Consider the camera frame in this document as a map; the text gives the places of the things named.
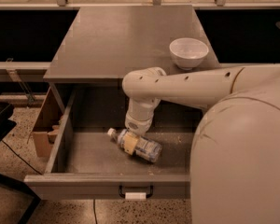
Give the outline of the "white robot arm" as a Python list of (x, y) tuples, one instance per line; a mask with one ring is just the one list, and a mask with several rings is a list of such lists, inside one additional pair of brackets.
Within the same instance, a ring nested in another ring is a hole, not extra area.
[(160, 100), (197, 107), (189, 178), (192, 224), (280, 224), (280, 64), (127, 74), (126, 126), (145, 133)]

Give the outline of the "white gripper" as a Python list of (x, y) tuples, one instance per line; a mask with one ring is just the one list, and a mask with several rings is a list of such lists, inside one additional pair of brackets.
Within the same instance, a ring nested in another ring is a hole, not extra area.
[(134, 153), (139, 140), (138, 135), (145, 135), (149, 130), (151, 123), (152, 119), (138, 120), (134, 119), (129, 113), (126, 114), (125, 127), (129, 130), (129, 132), (123, 136), (123, 149), (126, 153), (129, 155)]

